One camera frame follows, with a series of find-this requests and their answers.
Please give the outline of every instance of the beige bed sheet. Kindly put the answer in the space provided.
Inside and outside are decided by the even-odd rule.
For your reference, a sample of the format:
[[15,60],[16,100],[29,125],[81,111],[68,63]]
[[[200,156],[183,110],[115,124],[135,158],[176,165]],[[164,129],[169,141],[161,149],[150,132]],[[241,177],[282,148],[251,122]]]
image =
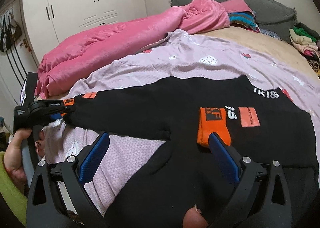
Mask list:
[[319,81],[317,74],[310,67],[307,60],[287,42],[233,26],[207,33],[200,33],[198,35],[232,40],[253,50],[267,53],[275,59],[283,61],[287,65],[304,73],[306,76],[314,79],[315,81]]

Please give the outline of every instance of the silver bolt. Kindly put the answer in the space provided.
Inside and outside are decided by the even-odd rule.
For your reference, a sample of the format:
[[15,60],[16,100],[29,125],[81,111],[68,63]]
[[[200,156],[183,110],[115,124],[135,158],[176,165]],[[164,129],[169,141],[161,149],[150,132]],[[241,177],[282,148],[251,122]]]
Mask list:
[[249,157],[243,157],[242,160],[243,160],[244,163],[250,163],[251,162],[251,159]]
[[279,161],[273,161],[272,164],[275,166],[275,167],[279,167],[280,166],[280,163]]
[[44,164],[45,164],[45,161],[44,160],[40,160],[39,163],[38,163],[38,166],[42,167]]
[[75,160],[76,160],[76,157],[75,157],[75,156],[70,156],[70,157],[67,159],[67,161],[68,161],[69,163],[75,162]]

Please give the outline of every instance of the door handle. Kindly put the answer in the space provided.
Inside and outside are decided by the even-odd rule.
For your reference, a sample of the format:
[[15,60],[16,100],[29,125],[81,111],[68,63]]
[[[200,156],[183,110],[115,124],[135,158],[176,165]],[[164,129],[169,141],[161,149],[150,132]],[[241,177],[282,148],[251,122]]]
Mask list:
[[52,5],[50,5],[50,7],[51,7],[51,11],[52,11],[52,17],[54,17]]
[[50,16],[49,16],[49,11],[48,11],[48,7],[45,7],[45,9],[47,10],[48,20],[50,20]]

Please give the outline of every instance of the gray headboard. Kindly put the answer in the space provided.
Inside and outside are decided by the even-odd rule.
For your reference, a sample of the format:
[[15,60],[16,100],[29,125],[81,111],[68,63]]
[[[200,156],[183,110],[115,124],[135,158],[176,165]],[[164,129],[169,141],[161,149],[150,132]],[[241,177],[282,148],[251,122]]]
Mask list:
[[[171,0],[171,6],[187,5],[192,0]],[[295,9],[284,6],[274,0],[244,0],[256,12],[256,21],[262,29],[273,31],[284,41],[290,42],[289,29],[297,23]]]

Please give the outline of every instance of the pink comforter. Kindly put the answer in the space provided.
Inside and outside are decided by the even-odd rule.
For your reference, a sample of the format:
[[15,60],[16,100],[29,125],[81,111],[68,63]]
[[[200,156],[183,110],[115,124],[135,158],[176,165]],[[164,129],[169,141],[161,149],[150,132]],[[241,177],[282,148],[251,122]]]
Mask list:
[[226,28],[225,8],[214,0],[193,0],[164,13],[134,21],[99,26],[68,37],[47,53],[39,66],[35,95],[60,95],[81,78],[141,48],[158,42],[177,28],[189,34]]

